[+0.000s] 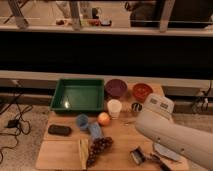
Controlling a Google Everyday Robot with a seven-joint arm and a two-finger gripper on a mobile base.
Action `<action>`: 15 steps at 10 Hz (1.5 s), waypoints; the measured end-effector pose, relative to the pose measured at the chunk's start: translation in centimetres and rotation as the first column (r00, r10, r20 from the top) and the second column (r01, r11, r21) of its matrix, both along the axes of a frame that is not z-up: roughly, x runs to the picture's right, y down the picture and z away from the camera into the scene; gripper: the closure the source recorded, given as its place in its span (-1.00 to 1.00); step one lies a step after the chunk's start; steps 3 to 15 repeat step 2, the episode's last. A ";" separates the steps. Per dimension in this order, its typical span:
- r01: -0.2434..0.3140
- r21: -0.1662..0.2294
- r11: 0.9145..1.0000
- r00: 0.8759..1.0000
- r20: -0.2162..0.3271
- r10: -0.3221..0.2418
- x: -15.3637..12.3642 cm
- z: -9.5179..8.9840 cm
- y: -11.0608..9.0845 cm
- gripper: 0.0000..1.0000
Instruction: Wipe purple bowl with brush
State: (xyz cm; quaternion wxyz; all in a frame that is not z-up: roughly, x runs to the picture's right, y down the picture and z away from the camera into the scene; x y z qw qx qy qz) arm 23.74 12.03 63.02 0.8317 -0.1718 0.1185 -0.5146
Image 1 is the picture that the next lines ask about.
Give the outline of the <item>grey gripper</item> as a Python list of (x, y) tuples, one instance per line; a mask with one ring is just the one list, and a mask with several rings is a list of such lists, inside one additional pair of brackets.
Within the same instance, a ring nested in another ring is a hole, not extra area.
[(131, 158), (137, 165), (141, 165), (146, 161), (157, 163), (162, 171), (171, 171), (171, 169), (155, 154), (146, 154), (140, 147), (130, 152)]

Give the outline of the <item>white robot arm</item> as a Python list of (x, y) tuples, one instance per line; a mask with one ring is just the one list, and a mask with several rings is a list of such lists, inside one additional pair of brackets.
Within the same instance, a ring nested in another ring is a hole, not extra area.
[(213, 171), (213, 134), (175, 124), (150, 110), (142, 110), (134, 126), (152, 141)]

